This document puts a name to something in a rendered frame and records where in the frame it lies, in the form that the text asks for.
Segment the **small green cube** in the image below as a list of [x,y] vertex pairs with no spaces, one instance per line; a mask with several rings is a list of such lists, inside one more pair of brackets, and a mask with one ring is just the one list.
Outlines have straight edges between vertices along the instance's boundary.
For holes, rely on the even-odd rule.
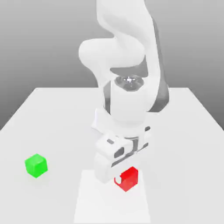
[[27,173],[34,178],[38,178],[48,171],[46,159],[39,154],[34,154],[33,156],[26,159],[24,163]]

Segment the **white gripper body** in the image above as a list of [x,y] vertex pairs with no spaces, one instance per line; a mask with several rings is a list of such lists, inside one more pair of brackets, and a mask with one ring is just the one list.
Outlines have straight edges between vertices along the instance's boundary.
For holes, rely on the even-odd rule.
[[151,153],[151,143],[147,142],[136,152],[130,152],[114,159],[109,159],[97,152],[94,157],[94,174],[102,183],[107,183],[122,174],[130,167],[139,168],[148,160]]

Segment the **small red cube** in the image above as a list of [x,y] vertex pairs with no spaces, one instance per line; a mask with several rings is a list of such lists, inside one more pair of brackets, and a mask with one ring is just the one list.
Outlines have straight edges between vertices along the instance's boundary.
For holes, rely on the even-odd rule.
[[121,173],[119,177],[120,183],[116,181],[116,178],[114,178],[114,183],[127,192],[138,183],[138,170],[135,167],[130,167]]

